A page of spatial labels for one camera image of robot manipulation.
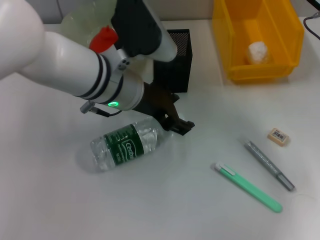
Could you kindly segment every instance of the barcode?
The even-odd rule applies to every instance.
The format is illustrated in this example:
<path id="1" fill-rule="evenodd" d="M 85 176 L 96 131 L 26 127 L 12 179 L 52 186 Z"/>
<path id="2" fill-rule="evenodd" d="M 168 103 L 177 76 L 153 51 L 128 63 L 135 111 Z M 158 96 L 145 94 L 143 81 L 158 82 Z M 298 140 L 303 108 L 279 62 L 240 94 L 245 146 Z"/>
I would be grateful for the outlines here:
<path id="1" fill-rule="evenodd" d="M 284 135 L 282 132 L 279 132 L 278 130 L 275 130 L 272 133 L 272 136 L 274 136 L 275 138 L 279 139 L 281 142 L 283 142 L 287 138 L 286 135 Z"/>

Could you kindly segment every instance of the green label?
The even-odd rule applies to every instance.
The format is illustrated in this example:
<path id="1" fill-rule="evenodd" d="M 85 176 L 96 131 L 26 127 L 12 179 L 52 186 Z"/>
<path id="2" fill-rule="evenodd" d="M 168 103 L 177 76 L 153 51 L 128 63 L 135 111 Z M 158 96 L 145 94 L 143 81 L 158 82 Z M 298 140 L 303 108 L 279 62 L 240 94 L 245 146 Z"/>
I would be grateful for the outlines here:
<path id="1" fill-rule="evenodd" d="M 104 135 L 104 140 L 115 165 L 123 164 L 145 153 L 137 130 L 132 124 Z"/>

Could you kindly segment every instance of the mint green pen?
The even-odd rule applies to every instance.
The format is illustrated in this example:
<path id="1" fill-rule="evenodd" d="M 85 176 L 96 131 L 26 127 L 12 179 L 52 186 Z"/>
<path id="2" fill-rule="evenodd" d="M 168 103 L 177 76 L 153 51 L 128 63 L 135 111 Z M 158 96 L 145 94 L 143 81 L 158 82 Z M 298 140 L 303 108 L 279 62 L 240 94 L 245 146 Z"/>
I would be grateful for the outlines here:
<path id="1" fill-rule="evenodd" d="M 217 170 L 222 175 L 224 175 L 226 178 L 234 182 L 236 185 L 238 185 L 240 188 L 245 190 L 247 193 L 252 195 L 254 198 L 259 200 L 261 203 L 266 205 L 268 208 L 270 208 L 272 211 L 276 213 L 280 213 L 282 211 L 282 206 L 280 203 L 278 203 L 276 200 L 274 200 L 272 197 L 261 191 L 259 188 L 257 188 L 255 185 L 253 185 L 251 182 L 240 176 L 238 173 L 236 173 L 233 169 L 231 169 L 229 166 L 224 165 L 222 162 L 214 163 L 211 165 L 212 170 Z"/>

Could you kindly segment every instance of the black mesh pen holder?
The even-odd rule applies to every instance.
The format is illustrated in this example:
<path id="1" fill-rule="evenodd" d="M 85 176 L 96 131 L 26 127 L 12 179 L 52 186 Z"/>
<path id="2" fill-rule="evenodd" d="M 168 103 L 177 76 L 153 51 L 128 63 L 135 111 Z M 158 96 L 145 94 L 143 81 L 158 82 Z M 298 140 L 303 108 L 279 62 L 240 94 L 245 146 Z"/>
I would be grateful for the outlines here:
<path id="1" fill-rule="evenodd" d="M 153 81 L 166 85 L 172 93 L 186 93 L 193 56 L 190 31 L 173 29 L 168 33 L 177 46 L 177 55 L 170 62 L 153 62 Z"/>

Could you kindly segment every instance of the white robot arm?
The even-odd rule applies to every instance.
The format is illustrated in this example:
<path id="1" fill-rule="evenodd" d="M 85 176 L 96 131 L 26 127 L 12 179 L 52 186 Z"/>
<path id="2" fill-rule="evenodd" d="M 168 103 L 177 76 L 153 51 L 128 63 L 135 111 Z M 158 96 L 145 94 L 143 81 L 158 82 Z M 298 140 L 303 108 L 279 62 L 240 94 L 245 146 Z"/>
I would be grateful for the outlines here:
<path id="1" fill-rule="evenodd" d="M 88 100 L 83 113 L 95 103 L 117 102 L 113 107 L 154 116 L 164 129 L 182 135 L 194 126 L 179 119 L 173 105 L 175 94 L 144 83 L 127 69 L 136 55 L 169 62 L 177 54 L 175 43 L 144 0 L 118 0 L 112 18 L 118 47 L 113 45 L 101 54 L 58 33 L 45 32 L 25 0 L 0 0 L 0 20 L 0 79 L 18 72 L 38 84 Z"/>

